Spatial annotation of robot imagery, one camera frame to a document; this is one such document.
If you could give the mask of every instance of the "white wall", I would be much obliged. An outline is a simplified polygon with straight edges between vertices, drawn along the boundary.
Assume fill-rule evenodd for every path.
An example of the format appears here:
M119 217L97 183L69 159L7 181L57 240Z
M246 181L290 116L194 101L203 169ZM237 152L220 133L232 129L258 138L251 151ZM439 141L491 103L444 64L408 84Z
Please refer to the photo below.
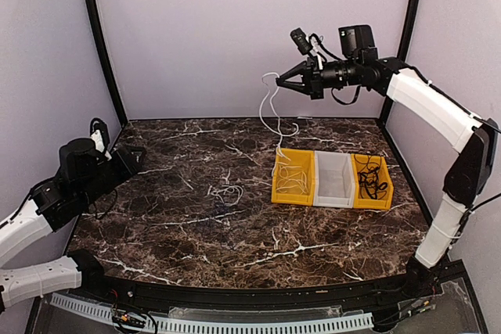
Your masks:
M256 117L263 73L289 70L301 55L289 33L324 34L339 55L337 28L373 27L382 56L394 55L407 0L98 0L127 114ZM341 94L351 98L349 90ZM363 92L357 106L282 90L286 116L377 117L382 98Z
M421 0L409 53L434 83L482 117L501 123L501 0ZM389 129L432 211L456 158L444 139L395 106ZM501 191L498 163L480 200ZM452 256L463 258L490 332L501 332L501 200L473 216Z
M54 175L58 149L102 117L119 124L106 90L84 0L0 0L0 218ZM70 228L35 243L11 268L60 257ZM0 333L22 333L31 300L0 316Z

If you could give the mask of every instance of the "yellow plastic tray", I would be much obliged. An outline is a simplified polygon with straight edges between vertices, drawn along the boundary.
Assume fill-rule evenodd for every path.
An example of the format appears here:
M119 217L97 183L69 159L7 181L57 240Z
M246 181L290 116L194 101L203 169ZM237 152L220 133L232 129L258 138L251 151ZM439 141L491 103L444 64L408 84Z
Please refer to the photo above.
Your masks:
M282 149L287 158L276 156L272 203L313 205L315 196L315 152Z
M381 199L366 198L364 192L360 189L358 172L366 168L366 164L370 159L370 164L380 164L379 169L379 183L386 182L386 195ZM362 154L352 154L351 163L353 163L353 171L355 172L355 200L353 207L357 209L377 209L377 210L390 210L391 199L393 198L393 183L391 182L390 174L386 160L382 156L365 156Z

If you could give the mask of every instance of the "black frame pole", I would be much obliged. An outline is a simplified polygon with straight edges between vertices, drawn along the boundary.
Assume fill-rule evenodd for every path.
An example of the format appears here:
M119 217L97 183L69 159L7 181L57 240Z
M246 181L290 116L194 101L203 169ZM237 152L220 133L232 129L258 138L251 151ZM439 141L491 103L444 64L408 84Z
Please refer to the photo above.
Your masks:
M413 36L414 23L416 22L417 6L419 5L419 2L420 0L409 0L409 3L407 4L404 27L402 30L400 45L398 46L397 52L397 58L399 58L403 62L405 62L407 53L409 52L410 40ZM387 123L392 106L393 101L386 97L384 99L383 108L381 109L381 114L379 116L379 120L383 125L386 125Z
M92 34L94 35L94 42L96 44L99 61L101 62L101 67L103 68L106 86L110 92L111 101L113 102L115 113L120 121L120 125L124 127L127 124L128 119L125 113L124 104L120 98L117 82L115 81L115 76L113 75L113 70L111 68L110 57L108 56L108 50L104 41L103 29L101 28L101 22L99 20L97 3L96 0L85 0L85 4L87 5L88 19L91 23Z

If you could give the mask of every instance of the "black wire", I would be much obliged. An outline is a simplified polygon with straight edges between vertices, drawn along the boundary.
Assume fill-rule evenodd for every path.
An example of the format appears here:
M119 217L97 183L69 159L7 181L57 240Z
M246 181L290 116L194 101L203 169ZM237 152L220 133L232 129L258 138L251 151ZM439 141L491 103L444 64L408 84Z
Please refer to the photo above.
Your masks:
M333 58L334 60L342 60L342 58L338 57L338 56L335 56L332 52L330 52L322 43L322 41L320 40L319 36L316 34L316 33L312 33L312 37L314 39L316 39L316 43L318 46L320 46L320 48L328 55L330 56L331 58Z
M428 80L422 73L421 71L416 67L416 66L410 66L409 64L406 64L405 66L407 66L407 68L410 68L411 70L413 70L414 72L416 72L417 76L423 80L425 83L429 84L430 83L430 80Z
M425 311L420 311L420 309L421 309L421 308L422 308L422 307L421 307L421 306L419 306L419 307L416 307L416 308L414 308L414 309L409 309L409 310L405 313L405 315L404 315L404 316L402 316L402 317L400 317L398 320L396 320L396 321L392 321L392 322L386 322L386 323L384 323L383 325L384 325L384 326L390 326L390 325L391 325L391 326L393 326L393 325L397 325L399 322L402 322L402 321L406 320L407 318L411 318L411 317L417 316L418 314L422 314L422 313L424 313ZM409 312L412 312L413 310L417 310L417 311L416 311L416 312L414 312L414 313L412 313L411 315L409 315Z
M379 183L379 172L383 163L383 157L380 156L380 162L371 162L371 158L373 156L368 156L367 162L360 162L357 160L357 157L354 156L355 162L361 165L365 165L362 167L360 171L357 171L357 175L359 176L359 186L360 186L360 198L365 199L363 196L363 191L365 190L367 196L371 199L383 199L387 195L388 183L383 181ZM370 168L370 164L375 164L374 168Z
M91 125L90 125L90 134L92 135L95 131L94 129L94 125L95 124L99 124L99 123L104 123L104 121L102 121L101 119L99 119L98 117L95 117L94 119L91 120Z
M371 289L370 292L371 293L399 293L400 291L402 291L403 288L404 288L404 286L398 287L397 289Z
M433 84L429 84L428 85L430 88L432 88L433 90L435 90L438 94L442 94L444 97L446 97L449 101L451 101L452 103L454 103L456 106L458 106L462 111L464 111L465 113L467 113L468 115L471 115L471 112L469 111L469 109L467 109L466 107L464 107L461 103L457 102L453 97L451 97L450 95L447 95L447 93L445 93L443 90L441 90L440 88L437 88L435 85Z
M362 86L357 86L356 90L355 90L355 94L353 95L353 99L351 100L351 102L345 102L345 101L342 101L340 100L339 98L337 98L335 95L334 95L334 88L330 89L330 94L332 95L332 98L334 98L334 100L339 103L340 105L343 105L343 106L349 106L349 105L352 105L353 103L357 102L357 100L359 99L359 94L360 94L360 88Z
M501 133L501 130L497 127L494 127L492 124L490 124L488 121L484 120L484 119L481 119L480 117L473 117L476 121L479 121L481 122L482 124L485 124L487 126L489 126L490 128L492 128L494 131L498 132L498 133Z
M33 191L38 188L40 185L42 184L45 184L46 182L48 181L51 181L53 180L54 178L47 178L47 179L44 179L42 181L40 181L38 184L36 184L33 188L30 189L29 193L24 197L23 199L23 202L19 205L19 207L16 209L16 211L13 213L13 215L9 218L9 219L6 219L5 221L3 221L1 224L0 224L0 229L4 228L10 221L13 221L14 219L16 219L16 217L19 215L19 213L21 212L21 210L23 209L24 207L24 204L28 201L28 199L33 195Z
M471 210L470 210L470 213L473 213L476 209L478 209L479 207L482 207L484 206L486 203L490 203L491 201L494 201L495 199L498 199L499 197L501 197L501 193L498 193L497 195L494 195L493 197L489 198L489 199L486 199L486 201L482 201L481 203L479 203L478 205L475 205Z
M414 72L416 72L416 74L419 76L419 78L421 80L423 80L424 82L426 83L429 83L430 81L421 73L421 71L415 67L415 66L409 66L407 65L408 68L410 68L411 70L413 70ZM433 90L435 90L438 94L441 94L443 95L444 97L446 97L449 101L451 101L452 103L454 103L456 106L458 106L463 112L467 113L468 115L471 115L471 111L469 111L469 109L467 109L466 107L464 107L461 103L457 102L453 97L451 97L450 95L448 95L447 93L445 93L443 90L441 90L439 87L433 85L433 84L429 84L428 85L430 88L432 88ZM495 127L494 125L490 124L488 121L484 120L484 119L481 119L480 117L473 117L476 121L482 123L482 124L485 124L487 125L488 127L490 127L491 129L493 129L494 131L498 132L498 133L501 133L501 130L497 127Z
M395 312L394 314L382 319L382 320L379 320L377 322L374 322L374 325L380 325L380 324L383 324L383 325L391 325L392 322L388 322L388 323L384 323L386 321L388 321L389 319L395 317L395 316L398 316L400 315L403 311L405 311L407 308L411 307L412 305L414 305L414 303L416 303L417 301L419 301L422 297L423 297L424 293L421 293L419 295L419 297L417 297L416 299L414 299L413 301L411 301L410 303L406 304L403 308L399 309L398 312Z
M91 293L91 292L89 292L89 291L87 291L85 289L83 289L82 292L86 293L86 294L88 294L88 295L90 295L92 297L95 297L95 298L97 298L99 300L106 299L106 297L104 297L104 296L96 295L96 294ZM124 310L126 314L129 313L129 312L132 312L132 313L143 314L143 315L147 316L151 320L151 322L153 323L153 327L154 327L153 334L158 334L158 323L155 321L155 319L153 318L153 316L149 312L143 310L142 308L136 307L136 306L128 304L128 303L119 303L118 302L118 295L116 295L113 307L114 307L114 309L117 309L117 308L120 309L120 306L122 306L122 307L128 307L128 308L130 308L130 309L133 310L133 311Z
M94 218L97 220L97 221L101 221L115 206L115 204L117 203L117 200L118 200L118 192L116 189L113 190L113 192L115 193L115 197L113 198L113 201L111 202L111 204L108 206L108 208L104 211L104 213L102 213L100 216L98 215L98 210L97 210L97 207L94 203L92 203L92 205L94 206Z

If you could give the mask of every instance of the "marble tabletop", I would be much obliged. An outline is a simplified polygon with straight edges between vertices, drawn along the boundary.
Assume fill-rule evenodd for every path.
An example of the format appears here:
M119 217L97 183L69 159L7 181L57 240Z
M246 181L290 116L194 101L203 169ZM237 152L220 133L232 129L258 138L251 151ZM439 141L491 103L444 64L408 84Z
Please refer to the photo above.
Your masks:
M107 275L180 286L323 286L403 273L427 224L375 121L285 120L284 133L293 121L300 132L284 148L385 156L391 210L271 204L279 136L259 119L138 120L117 144L146 147L142 172L118 187L101 221L80 218L69 249L91 251ZM243 188L233 207L211 194L225 185Z

